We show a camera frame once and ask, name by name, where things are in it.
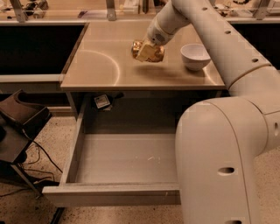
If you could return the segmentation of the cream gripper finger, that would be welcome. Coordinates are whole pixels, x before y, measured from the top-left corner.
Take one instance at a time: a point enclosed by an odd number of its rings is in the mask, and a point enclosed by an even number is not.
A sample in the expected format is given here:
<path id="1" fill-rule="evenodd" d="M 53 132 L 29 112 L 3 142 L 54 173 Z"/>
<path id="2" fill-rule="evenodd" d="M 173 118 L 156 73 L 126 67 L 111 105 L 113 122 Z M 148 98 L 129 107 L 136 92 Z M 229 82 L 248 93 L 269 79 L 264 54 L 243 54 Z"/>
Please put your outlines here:
<path id="1" fill-rule="evenodd" d="M 153 57 L 155 56 L 155 46 L 148 40 L 137 41 L 135 43 L 136 47 L 136 59 L 142 62 L 148 61 L 153 62 Z"/>

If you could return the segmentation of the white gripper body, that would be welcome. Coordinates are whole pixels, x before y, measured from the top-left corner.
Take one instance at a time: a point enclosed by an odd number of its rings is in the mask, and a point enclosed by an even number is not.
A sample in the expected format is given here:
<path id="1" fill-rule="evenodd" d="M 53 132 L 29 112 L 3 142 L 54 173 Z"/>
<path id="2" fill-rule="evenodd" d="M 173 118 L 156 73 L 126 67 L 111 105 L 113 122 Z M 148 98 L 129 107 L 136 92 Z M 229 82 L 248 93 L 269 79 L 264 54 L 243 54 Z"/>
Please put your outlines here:
<path id="1" fill-rule="evenodd" d="M 158 46 L 166 45 L 173 36 L 174 28 L 167 20 L 154 18 L 147 29 L 147 38 Z"/>

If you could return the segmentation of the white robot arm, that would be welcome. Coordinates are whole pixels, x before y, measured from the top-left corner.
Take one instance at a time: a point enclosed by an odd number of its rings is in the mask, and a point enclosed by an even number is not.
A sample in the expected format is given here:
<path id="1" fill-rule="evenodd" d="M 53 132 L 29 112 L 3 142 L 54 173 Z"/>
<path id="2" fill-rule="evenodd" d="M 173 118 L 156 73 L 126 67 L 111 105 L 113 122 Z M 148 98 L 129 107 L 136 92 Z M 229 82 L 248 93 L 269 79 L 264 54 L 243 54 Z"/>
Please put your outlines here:
<path id="1" fill-rule="evenodd" d="M 136 58 L 157 60 L 157 49 L 188 24 L 229 95 L 195 103 L 179 119 L 175 154 L 184 223 L 261 224 L 254 159 L 280 144 L 279 72 L 209 0 L 169 0 Z"/>

